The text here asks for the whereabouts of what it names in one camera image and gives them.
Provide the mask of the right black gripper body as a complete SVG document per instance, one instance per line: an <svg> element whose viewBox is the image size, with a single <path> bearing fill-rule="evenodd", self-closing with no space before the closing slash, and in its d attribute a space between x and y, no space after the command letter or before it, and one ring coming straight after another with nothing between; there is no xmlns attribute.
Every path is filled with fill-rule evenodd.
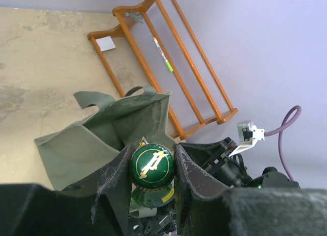
<svg viewBox="0 0 327 236"><path fill-rule="evenodd" d="M228 187L245 187L251 177L247 174L241 154L230 154L237 144L227 137L211 144L182 143L194 163Z"/></svg>

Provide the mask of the green canvas bag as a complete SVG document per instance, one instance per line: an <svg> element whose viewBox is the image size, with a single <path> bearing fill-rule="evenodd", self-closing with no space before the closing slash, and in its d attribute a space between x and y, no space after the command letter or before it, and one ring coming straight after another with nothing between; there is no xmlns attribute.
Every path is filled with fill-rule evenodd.
<svg viewBox="0 0 327 236"><path fill-rule="evenodd" d="M83 109L98 112L65 129L35 139L48 178L56 190L85 178L112 161L126 146L141 142L162 145L173 153L175 141L166 134L170 95L150 86L130 89L123 98L96 91L74 97Z"/></svg>

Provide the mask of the green beer bottle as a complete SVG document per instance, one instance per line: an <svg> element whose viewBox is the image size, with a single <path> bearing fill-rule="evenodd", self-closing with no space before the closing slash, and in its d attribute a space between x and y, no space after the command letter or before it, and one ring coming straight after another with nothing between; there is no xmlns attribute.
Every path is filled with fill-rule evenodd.
<svg viewBox="0 0 327 236"><path fill-rule="evenodd" d="M143 141L132 154L129 169L135 185L131 199L135 203L153 209L173 200L175 161L171 150Z"/></svg>

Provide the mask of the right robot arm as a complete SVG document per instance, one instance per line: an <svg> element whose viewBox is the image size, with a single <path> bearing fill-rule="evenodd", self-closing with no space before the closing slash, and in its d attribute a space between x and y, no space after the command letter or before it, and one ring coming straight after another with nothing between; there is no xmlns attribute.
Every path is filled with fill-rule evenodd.
<svg viewBox="0 0 327 236"><path fill-rule="evenodd" d="M239 146L229 137L211 144L182 143L181 146L193 162L230 188L299 188L298 182L290 180L275 167L267 167L261 176L251 178L246 171L242 155L231 154Z"/></svg>

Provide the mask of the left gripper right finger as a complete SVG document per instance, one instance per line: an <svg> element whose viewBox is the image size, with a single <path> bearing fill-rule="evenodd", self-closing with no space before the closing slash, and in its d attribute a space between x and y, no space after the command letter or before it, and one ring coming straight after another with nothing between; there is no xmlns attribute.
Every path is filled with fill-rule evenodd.
<svg viewBox="0 0 327 236"><path fill-rule="evenodd" d="M326 191L229 188L174 148L179 235L326 235Z"/></svg>

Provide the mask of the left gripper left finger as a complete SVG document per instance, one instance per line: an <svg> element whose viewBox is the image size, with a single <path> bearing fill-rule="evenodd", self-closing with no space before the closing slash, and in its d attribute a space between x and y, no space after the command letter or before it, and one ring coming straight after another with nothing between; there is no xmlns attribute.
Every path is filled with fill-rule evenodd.
<svg viewBox="0 0 327 236"><path fill-rule="evenodd" d="M126 146L62 191L36 183L1 185L1 235L127 235L132 179Z"/></svg>

